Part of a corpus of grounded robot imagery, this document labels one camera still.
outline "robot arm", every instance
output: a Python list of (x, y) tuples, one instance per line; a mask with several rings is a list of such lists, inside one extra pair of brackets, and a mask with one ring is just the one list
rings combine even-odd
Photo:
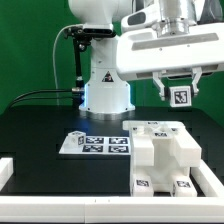
[[(190, 106), (201, 75), (224, 70), (224, 24), (214, 24), (221, 20), (219, 1), (148, 1), (146, 8), (122, 21), (126, 33), (117, 49), (120, 78), (153, 79), (162, 100), (169, 98), (173, 107)], [(167, 89), (162, 83), (163, 77), (186, 75), (192, 76), (191, 86)], [(177, 93), (189, 100), (176, 102)]]

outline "table surface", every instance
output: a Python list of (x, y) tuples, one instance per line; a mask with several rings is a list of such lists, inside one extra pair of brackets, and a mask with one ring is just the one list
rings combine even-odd
[[(224, 183), (224, 129), (197, 109), (137, 107), (124, 120), (181, 121), (202, 147), (202, 158)], [(99, 121), (69, 106), (18, 106), (0, 116), (0, 158), (15, 172), (0, 195), (128, 196), (129, 156), (59, 155), (69, 132), (128, 136), (122, 120)]]

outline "green wall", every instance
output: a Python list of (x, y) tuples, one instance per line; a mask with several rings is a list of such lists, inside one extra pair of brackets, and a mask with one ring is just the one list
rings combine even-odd
[[(0, 113), (22, 93), (55, 88), (54, 40), (62, 27), (74, 23), (78, 21), (70, 13), (67, 0), (0, 0)], [(85, 81), (90, 69), (89, 56), (89, 51), (82, 54)], [(71, 40), (60, 38), (56, 61), (60, 88), (73, 87), (75, 66)], [(164, 82), (170, 86), (177, 84), (170, 80)], [(151, 80), (131, 82), (131, 86), (135, 105), (168, 106), (167, 102), (161, 102)], [(193, 100), (193, 107), (202, 109), (224, 127), (224, 73), (203, 78), (199, 86), (200, 93)]]

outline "white foam block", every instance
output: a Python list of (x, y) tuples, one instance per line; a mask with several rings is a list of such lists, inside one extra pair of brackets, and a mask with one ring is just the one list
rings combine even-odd
[(173, 197), (197, 197), (191, 179), (183, 175), (172, 175), (170, 194)]
[(203, 160), (201, 160), (200, 167), (191, 169), (191, 174), (206, 197), (224, 198), (224, 186)]
[(154, 190), (151, 178), (148, 175), (134, 175), (133, 177), (133, 197), (153, 197)]
[(136, 161), (136, 166), (154, 165), (154, 146), (149, 135), (132, 135), (132, 156)]
[(200, 166), (201, 147), (185, 129), (174, 136), (174, 156), (180, 167)]
[(0, 191), (13, 174), (13, 159), (2, 158), (0, 160)]

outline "wire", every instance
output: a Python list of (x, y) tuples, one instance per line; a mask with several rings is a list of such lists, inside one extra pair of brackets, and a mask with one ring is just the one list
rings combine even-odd
[(20, 101), (23, 101), (23, 100), (26, 100), (24, 99), (25, 97), (27, 96), (31, 96), (31, 95), (35, 95), (35, 94), (43, 94), (43, 93), (72, 93), (72, 90), (71, 89), (57, 89), (57, 90), (37, 90), (37, 91), (32, 91), (32, 92), (29, 92), (29, 93), (25, 93), (25, 94), (22, 94), (18, 97), (16, 97), (6, 108), (6, 110), (8, 110), (12, 105), (14, 105), (15, 103), (17, 102), (20, 102)]
[(29, 101), (29, 100), (55, 100), (55, 99), (73, 99), (73, 97), (31, 97), (31, 98), (25, 98), (25, 99), (19, 99), (16, 101), (13, 101), (11, 104), (8, 105), (6, 110), (10, 109), (13, 105), (20, 103), (22, 101)]
[(65, 29), (69, 29), (69, 28), (72, 28), (72, 27), (79, 27), (79, 26), (82, 26), (83, 24), (76, 24), (76, 25), (70, 25), (70, 26), (66, 26), (64, 28), (62, 28), (59, 33), (57, 34), (56, 36), (56, 39), (54, 41), (54, 47), (53, 47), (53, 69), (54, 69), (54, 81), (55, 81), (55, 87), (56, 87), (56, 90), (59, 89), (59, 85), (58, 85), (58, 76), (57, 76), (57, 69), (56, 69), (56, 59), (55, 59), (55, 55), (56, 55), (56, 48), (57, 48), (57, 43), (58, 43), (58, 40), (61, 36), (61, 34), (64, 32)]

